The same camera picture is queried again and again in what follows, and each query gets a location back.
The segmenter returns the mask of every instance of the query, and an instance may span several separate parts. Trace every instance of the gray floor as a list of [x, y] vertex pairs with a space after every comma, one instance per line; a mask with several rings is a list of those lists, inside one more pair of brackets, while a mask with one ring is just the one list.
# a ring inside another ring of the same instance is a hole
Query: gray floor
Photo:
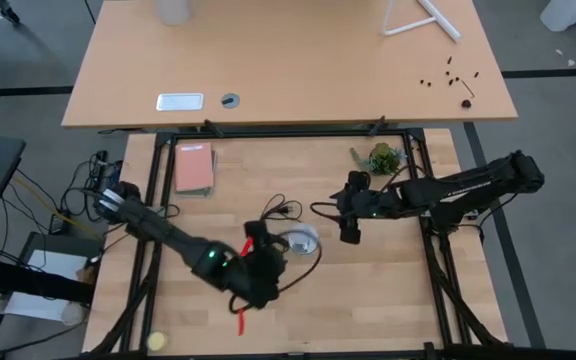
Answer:
[[[81, 0], [12, 0], [26, 28], [14, 30], [0, 19], [0, 88], [72, 85], [93, 25]], [[100, 0], [90, 0], [93, 11]], [[546, 0], [475, 0], [484, 28], [502, 70], [555, 69], [576, 62], [576, 28], [551, 33], [538, 16]], [[537, 194], [520, 196], [507, 207], [514, 244], [528, 282], [547, 345], [576, 350], [576, 78], [507, 81], [520, 115], [514, 123], [477, 125], [488, 159], [523, 149], [546, 174]], [[21, 168], [52, 194], [61, 194], [75, 165], [106, 149], [119, 159], [123, 134], [97, 135], [92, 130], [60, 127], [67, 95], [0, 98], [0, 135], [28, 142]], [[462, 167], [474, 165], [460, 124], [452, 124]], [[12, 195], [6, 192], [11, 200]], [[46, 223], [48, 214], [22, 194]], [[0, 208], [0, 245], [3, 233]], [[32, 224], [10, 214], [7, 250], [18, 253]], [[486, 225], [485, 251], [511, 341], [527, 345], [492, 222]], [[8, 317], [0, 347], [40, 338], [61, 326]], [[79, 329], [41, 346], [13, 353], [10, 359], [49, 359], [78, 353]]]

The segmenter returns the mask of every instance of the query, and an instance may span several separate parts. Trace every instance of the pink book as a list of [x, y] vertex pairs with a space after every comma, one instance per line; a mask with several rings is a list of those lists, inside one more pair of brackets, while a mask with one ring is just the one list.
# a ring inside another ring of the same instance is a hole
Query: pink book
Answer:
[[190, 191], [214, 185], [210, 143], [179, 144], [175, 147], [175, 190]]

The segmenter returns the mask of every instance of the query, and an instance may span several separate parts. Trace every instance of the green plant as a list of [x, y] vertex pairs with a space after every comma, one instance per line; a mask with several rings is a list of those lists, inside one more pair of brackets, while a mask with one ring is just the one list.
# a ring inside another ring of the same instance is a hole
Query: green plant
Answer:
[[401, 161], [406, 158], [399, 149], [392, 149], [386, 143], [378, 143], [372, 149], [368, 159], [363, 159], [354, 148], [350, 149], [353, 160], [362, 171], [375, 175], [392, 175], [399, 169]]

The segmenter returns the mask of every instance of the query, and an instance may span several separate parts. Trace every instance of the yellow cable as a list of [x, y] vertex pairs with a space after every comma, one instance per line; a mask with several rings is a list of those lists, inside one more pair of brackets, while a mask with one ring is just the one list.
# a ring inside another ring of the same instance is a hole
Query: yellow cable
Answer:
[[71, 223], [72, 225], [78, 227], [79, 229], [81, 229], [85, 233], [92, 235], [93, 237], [95, 237], [97, 239], [104, 240], [103, 237], [98, 235], [94, 230], [92, 230], [88, 226], [80, 224], [80, 223], [76, 222], [75, 220], [68, 219], [67, 217], [65, 217], [65, 216], [61, 215], [59, 212], [57, 212], [56, 209], [53, 209], [52, 207], [50, 207], [50, 205], [48, 205], [48, 203], [46, 203], [44, 201], [44, 199], [41, 198], [41, 195], [39, 195], [37, 190], [33, 189], [32, 186], [28, 185], [28, 183], [26, 183], [25, 181], [18, 179], [18, 178], [12, 178], [12, 179], [14, 181], [18, 182], [19, 185], [25, 187], [26, 190], [30, 191], [30, 194], [32, 194], [32, 196], [34, 196], [37, 200], [39, 200], [39, 202], [41, 203], [41, 205], [43, 205], [43, 207], [48, 209], [48, 211], [50, 211], [51, 213], [55, 214], [56, 217], [60, 218], [61, 220], [65, 221], [65, 222]]

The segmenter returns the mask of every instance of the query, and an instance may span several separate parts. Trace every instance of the wooden tabletop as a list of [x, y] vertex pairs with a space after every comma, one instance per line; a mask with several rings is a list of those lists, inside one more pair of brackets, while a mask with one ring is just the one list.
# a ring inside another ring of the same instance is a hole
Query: wooden tabletop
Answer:
[[[472, 1], [433, 2], [459, 43], [437, 24], [381, 36], [387, 0], [196, 0], [180, 26], [163, 25], [152, 0], [106, 1], [63, 125], [516, 118]], [[427, 17], [416, 1], [397, 0], [390, 24]], [[159, 112], [161, 93], [202, 93], [203, 109]], [[227, 93], [238, 107], [223, 107]]]
[[[450, 132], [425, 132], [435, 174], [458, 172]], [[192, 199], [173, 193], [170, 202], [182, 213], [171, 221], [190, 234], [240, 248], [244, 243], [243, 223], [258, 218], [266, 202], [283, 193], [304, 204], [302, 220], [317, 228], [323, 258], [308, 278], [266, 309], [247, 312], [245, 335], [237, 336], [237, 318], [227, 309], [230, 295], [194, 277], [178, 254], [164, 249], [153, 330], [165, 333], [170, 341], [157, 354], [416, 350], [426, 341], [440, 346], [417, 219], [361, 221], [362, 242], [353, 246], [339, 241], [334, 222], [308, 209], [311, 202], [327, 201], [343, 186], [348, 171], [355, 167], [349, 147], [363, 154], [380, 141], [401, 146], [400, 138], [394, 136], [212, 140], [218, 152], [214, 194], [209, 199]], [[146, 188], [153, 144], [153, 135], [129, 138], [123, 180]], [[372, 187], [386, 180], [374, 177]], [[269, 222], [272, 231], [291, 226]], [[122, 235], [117, 231], [108, 242]], [[504, 339], [476, 231], [463, 228], [450, 239], [465, 301], [494, 335]], [[135, 240], [130, 238], [105, 254], [84, 350], [94, 347], [121, 313], [134, 251]], [[314, 256], [288, 254], [287, 260], [282, 284], [308, 269]], [[452, 307], [448, 312], [453, 334], [457, 334]]]

